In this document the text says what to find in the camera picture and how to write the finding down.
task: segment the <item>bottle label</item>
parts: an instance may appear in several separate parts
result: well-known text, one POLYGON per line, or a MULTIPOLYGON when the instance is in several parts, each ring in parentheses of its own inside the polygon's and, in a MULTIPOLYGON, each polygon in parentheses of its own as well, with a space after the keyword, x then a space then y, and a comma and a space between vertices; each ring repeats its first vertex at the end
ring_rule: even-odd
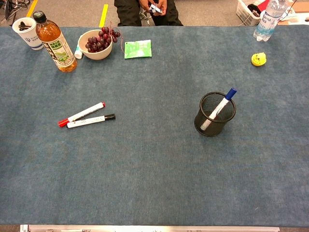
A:
POLYGON ((267 12, 265 12, 258 25, 258 31, 265 35, 272 34, 275 30, 278 20, 279 20, 279 17, 274 18, 270 16, 269 14, 267 14, 267 12))
POLYGON ((74 55, 62 33, 54 41, 42 43, 58 67, 68 67, 74 62, 74 55))

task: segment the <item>mesh pen holder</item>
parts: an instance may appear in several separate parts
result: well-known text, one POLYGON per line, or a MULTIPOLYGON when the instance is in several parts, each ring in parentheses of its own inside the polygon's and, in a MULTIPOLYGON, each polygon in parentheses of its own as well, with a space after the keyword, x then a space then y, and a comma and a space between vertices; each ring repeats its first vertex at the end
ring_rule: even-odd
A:
POLYGON ((220 134, 225 124, 235 116, 236 105, 230 100, 215 119, 209 117, 224 97, 225 94, 220 92, 211 92, 202 97, 194 120, 196 130, 202 135, 211 137, 220 134))

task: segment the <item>whiteboard marker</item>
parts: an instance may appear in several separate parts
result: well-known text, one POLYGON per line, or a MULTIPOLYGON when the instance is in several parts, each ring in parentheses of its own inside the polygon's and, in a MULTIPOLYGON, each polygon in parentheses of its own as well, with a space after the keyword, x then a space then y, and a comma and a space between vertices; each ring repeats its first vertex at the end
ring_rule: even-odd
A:
POLYGON ((112 119, 116 119, 115 114, 99 116, 99 117, 92 117, 92 118, 87 118, 87 119, 78 120, 74 122, 69 122, 67 124, 67 128, 80 127, 80 126, 88 125, 91 123, 104 122, 104 121, 112 120, 112 119))
POLYGON ((88 114, 91 114, 91 113, 93 113, 93 112, 95 112, 95 111, 97 111, 99 109, 102 109, 104 107, 105 107, 105 102, 100 102, 100 103, 98 103, 98 104, 96 104, 94 106, 91 106, 90 108, 85 109, 85 110, 83 110, 83 111, 81 111, 81 112, 79 112, 79 113, 77 113, 77 114, 75 114, 75 115, 73 115, 71 117, 68 117, 68 118, 66 118, 64 120, 59 121, 58 125, 60 127, 64 127, 69 122, 76 121, 76 120, 78 120, 78 119, 80 119, 80 118, 82 118, 82 117, 84 117, 84 116, 86 116, 88 114))
MULTIPOLYGON (((226 106, 226 104, 229 103, 229 101, 232 99, 234 94, 237 92, 235 88, 231 88, 230 91, 227 93, 227 95, 222 99, 222 101, 219 103, 219 105, 213 110, 209 118, 215 119, 217 115, 221 112, 221 110, 226 106)), ((206 121, 201 125, 201 130, 206 130, 207 127, 211 124, 211 121, 209 119, 206 119, 206 121)))

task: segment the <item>red grape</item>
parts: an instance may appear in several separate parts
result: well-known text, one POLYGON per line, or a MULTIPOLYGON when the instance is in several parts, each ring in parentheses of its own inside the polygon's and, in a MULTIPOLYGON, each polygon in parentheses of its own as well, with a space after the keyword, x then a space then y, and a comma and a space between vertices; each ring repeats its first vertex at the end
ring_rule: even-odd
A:
POLYGON ((115 31, 115 37, 120 37, 120 33, 115 31))
POLYGON ((110 45, 110 44, 109 44, 108 42, 105 42, 103 46, 104 46, 105 48, 107 48, 109 45, 110 45))
POLYGON ((108 27, 104 27, 104 28, 102 28, 101 29, 102 30, 102 32, 105 34, 105 33, 109 33, 110 32, 110 30, 109 30, 109 28, 108 27))
POLYGON ((109 34, 104 34, 103 35, 103 39, 107 40, 107 38, 109 37, 109 34))

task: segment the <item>yellow toy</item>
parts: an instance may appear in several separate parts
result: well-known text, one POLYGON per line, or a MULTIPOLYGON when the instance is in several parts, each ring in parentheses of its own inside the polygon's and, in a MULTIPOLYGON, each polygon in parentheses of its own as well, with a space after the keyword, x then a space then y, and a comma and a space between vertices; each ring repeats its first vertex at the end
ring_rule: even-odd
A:
POLYGON ((266 63, 266 54, 264 52, 254 54, 251 57, 251 63, 254 66, 262 66, 266 63))

